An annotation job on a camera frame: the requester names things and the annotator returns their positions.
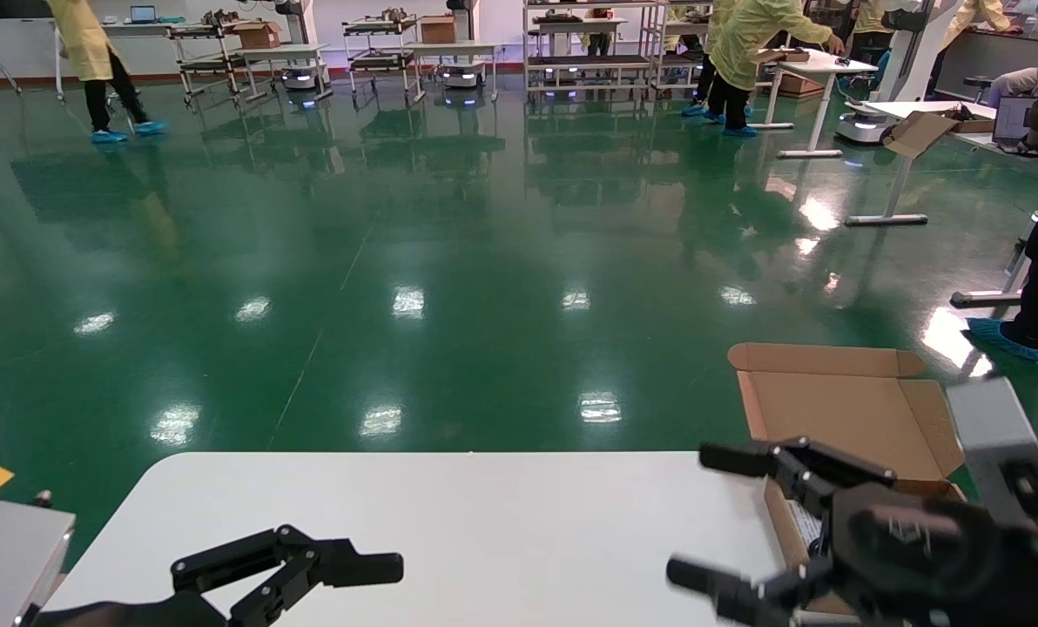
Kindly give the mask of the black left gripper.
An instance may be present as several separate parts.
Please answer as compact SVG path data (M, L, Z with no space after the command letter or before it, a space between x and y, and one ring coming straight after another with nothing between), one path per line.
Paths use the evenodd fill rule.
M400 553L360 553L347 538L313 539L293 525L253 533L173 563L173 590L207 592L268 572L256 591L233 605L233 626L272 626L317 587L387 587L402 581ZM45 610L37 626L227 626L226 617L195 594L161 602L98 602Z

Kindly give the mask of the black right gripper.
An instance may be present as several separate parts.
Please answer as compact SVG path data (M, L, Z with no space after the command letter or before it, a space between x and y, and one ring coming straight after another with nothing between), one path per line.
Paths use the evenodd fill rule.
M709 598L727 622L834 626L800 614L836 591L858 614L914 626L1038 626L1036 525L998 520L977 505L893 491L892 469L809 437L704 443L699 464L773 480L810 515L831 510L832 558L811 558L766 579L667 560L667 581Z

